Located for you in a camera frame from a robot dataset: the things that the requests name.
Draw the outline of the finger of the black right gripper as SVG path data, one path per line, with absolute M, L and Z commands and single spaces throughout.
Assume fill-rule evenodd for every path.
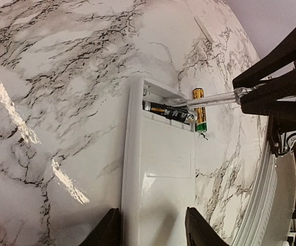
M 241 97 L 246 114 L 273 116 L 296 122 L 296 101 L 283 98 L 296 96 L 296 78 L 276 78 Z
M 253 87 L 261 79 L 282 69 L 296 60 L 296 27 L 267 56 L 233 79 L 234 88 Z M 276 77 L 273 83 L 283 82 L 285 85 L 296 85 L 296 69 Z

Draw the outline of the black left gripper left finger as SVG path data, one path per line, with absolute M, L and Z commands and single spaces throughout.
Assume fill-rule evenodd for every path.
M 112 208 L 79 246 L 119 246 L 120 235 L 121 213 Z

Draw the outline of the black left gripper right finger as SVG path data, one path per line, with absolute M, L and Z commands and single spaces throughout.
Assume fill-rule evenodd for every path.
M 185 230 L 188 246 L 229 246 L 194 207 L 187 207 Z

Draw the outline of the clear handled small screwdriver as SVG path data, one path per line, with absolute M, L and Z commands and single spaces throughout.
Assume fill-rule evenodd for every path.
M 216 105 L 224 105 L 224 104 L 240 104 L 240 99 L 244 95 L 250 93 L 256 88 L 245 88 L 240 87 L 236 88 L 234 91 L 211 95 L 207 97 L 203 97 L 200 99 L 192 99 L 187 102 L 174 105 L 174 107 L 187 107 L 189 109 L 195 109 L 200 107 L 208 107 L 208 106 L 216 106 Z

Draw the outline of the white remote control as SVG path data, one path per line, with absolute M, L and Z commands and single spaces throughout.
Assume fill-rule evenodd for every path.
M 186 245 L 186 209 L 195 201 L 195 126 L 145 111 L 144 100 L 186 101 L 150 78 L 130 88 L 122 179 L 122 245 Z

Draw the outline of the white remote battery cover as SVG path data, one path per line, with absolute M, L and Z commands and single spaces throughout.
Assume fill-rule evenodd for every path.
M 204 36 L 207 38 L 207 40 L 211 44 L 214 44 L 216 42 L 216 38 L 213 35 L 213 33 L 211 31 L 211 28 L 207 24 L 207 21 L 205 20 L 205 18 L 203 16 L 195 15 L 194 16 L 194 20 L 197 23 L 197 25 L 200 28 L 200 30 L 202 31 L 202 33 L 204 34 Z

